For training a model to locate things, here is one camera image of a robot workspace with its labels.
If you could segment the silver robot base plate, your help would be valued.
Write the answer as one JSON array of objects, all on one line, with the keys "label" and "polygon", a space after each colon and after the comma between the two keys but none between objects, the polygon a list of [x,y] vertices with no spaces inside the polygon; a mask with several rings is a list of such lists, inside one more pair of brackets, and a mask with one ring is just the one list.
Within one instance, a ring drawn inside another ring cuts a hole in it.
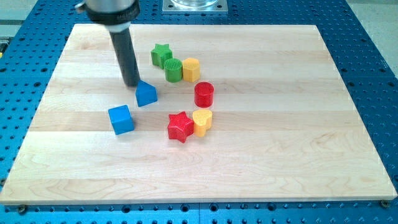
[{"label": "silver robot base plate", "polygon": [[167,13],[228,12],[227,0],[162,0],[162,11]]}]

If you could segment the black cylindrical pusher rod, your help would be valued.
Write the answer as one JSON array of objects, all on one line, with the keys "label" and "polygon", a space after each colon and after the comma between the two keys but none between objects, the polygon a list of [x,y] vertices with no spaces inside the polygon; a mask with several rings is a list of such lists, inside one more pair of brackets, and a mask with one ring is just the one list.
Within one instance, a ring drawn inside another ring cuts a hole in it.
[{"label": "black cylindrical pusher rod", "polygon": [[110,32],[124,84],[137,86],[141,80],[129,29]]}]

